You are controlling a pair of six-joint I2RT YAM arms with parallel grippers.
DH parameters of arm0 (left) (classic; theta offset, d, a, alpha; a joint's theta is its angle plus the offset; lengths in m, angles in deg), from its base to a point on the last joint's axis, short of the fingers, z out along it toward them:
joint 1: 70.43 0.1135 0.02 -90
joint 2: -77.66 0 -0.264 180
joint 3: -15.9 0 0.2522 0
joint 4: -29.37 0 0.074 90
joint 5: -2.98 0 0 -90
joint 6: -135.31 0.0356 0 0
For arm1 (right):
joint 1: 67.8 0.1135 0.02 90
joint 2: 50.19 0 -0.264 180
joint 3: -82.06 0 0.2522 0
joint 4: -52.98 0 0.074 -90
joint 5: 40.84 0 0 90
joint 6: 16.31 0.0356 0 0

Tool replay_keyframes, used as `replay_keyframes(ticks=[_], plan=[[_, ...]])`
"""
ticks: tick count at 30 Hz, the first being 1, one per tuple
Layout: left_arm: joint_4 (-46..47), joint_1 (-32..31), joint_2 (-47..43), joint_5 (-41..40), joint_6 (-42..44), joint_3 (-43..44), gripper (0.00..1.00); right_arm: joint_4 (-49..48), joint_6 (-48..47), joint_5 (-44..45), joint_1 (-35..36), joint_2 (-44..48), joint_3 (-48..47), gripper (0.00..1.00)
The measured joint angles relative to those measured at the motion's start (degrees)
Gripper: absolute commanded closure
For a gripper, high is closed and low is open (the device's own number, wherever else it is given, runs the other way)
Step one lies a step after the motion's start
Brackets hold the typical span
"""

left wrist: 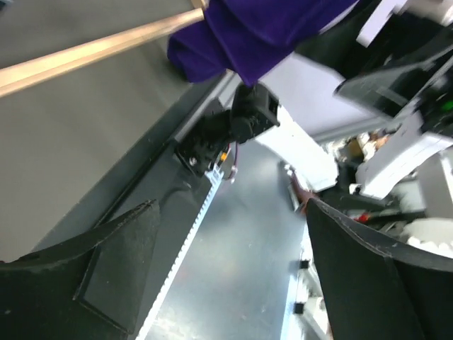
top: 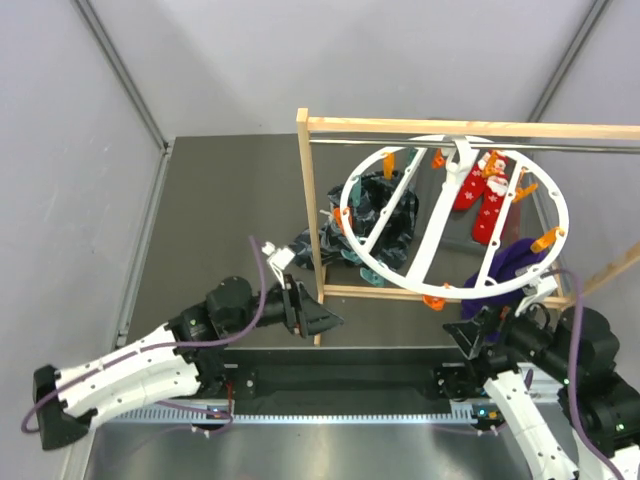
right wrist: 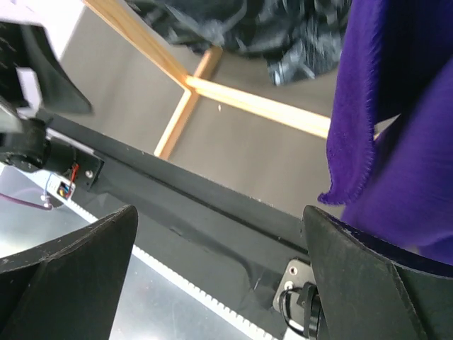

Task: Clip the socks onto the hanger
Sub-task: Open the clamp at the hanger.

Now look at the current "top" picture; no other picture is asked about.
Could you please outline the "purple sock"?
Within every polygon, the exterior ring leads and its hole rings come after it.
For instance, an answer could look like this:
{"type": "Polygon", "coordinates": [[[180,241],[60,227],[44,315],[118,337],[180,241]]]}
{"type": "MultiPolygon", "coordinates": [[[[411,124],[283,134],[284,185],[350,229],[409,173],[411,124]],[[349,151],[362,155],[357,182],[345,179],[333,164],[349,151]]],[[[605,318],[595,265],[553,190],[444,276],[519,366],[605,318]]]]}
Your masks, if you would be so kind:
{"type": "MultiPolygon", "coordinates": [[[[504,283],[522,275],[530,265],[544,260],[544,251],[531,250],[533,238],[523,238],[499,252],[493,259],[488,276],[497,283],[504,283]]],[[[461,319],[471,320],[483,307],[505,307],[518,305],[525,294],[522,288],[503,295],[461,301],[461,319]]]]}

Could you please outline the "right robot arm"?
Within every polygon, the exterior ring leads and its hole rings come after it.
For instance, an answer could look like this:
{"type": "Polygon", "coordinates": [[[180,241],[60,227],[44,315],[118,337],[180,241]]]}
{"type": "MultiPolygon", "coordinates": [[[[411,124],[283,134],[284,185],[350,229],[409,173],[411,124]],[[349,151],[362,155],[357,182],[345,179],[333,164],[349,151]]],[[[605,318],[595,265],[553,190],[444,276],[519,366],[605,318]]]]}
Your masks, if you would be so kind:
{"type": "Polygon", "coordinates": [[[444,331],[463,366],[439,381],[454,401],[487,397],[497,408],[476,413],[479,433],[508,428],[534,479],[636,479],[639,476],[639,392],[616,371],[619,340],[608,320],[589,308],[554,319],[541,303],[517,313],[483,307],[444,331]],[[556,440],[533,399],[533,375],[522,361],[558,383],[557,402],[577,456],[556,440]]]}

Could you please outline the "red santa sock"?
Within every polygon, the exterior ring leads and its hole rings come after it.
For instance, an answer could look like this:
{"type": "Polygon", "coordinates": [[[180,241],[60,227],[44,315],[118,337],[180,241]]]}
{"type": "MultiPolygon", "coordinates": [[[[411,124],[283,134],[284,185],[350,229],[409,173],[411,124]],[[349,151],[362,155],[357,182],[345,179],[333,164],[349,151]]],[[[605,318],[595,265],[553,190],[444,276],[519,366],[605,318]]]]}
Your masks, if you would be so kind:
{"type": "Polygon", "coordinates": [[[484,181],[482,204],[478,210],[471,232],[472,239],[488,245],[494,232],[499,213],[509,187],[506,174],[507,156],[500,150],[490,150],[479,162],[481,178],[484,181]]]}

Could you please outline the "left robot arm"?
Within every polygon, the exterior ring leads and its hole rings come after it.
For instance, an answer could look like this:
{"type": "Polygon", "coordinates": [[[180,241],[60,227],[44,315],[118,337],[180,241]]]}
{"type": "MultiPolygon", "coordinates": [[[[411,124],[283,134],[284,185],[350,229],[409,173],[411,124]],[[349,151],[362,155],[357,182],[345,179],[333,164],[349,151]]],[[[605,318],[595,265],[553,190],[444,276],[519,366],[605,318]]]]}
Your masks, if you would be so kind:
{"type": "Polygon", "coordinates": [[[124,348],[78,367],[33,374],[36,434],[45,451],[65,448],[126,412],[173,398],[213,398],[228,389],[223,351],[241,333],[281,325],[308,338],[343,324],[287,275],[254,293],[228,277],[204,301],[124,348]]]}

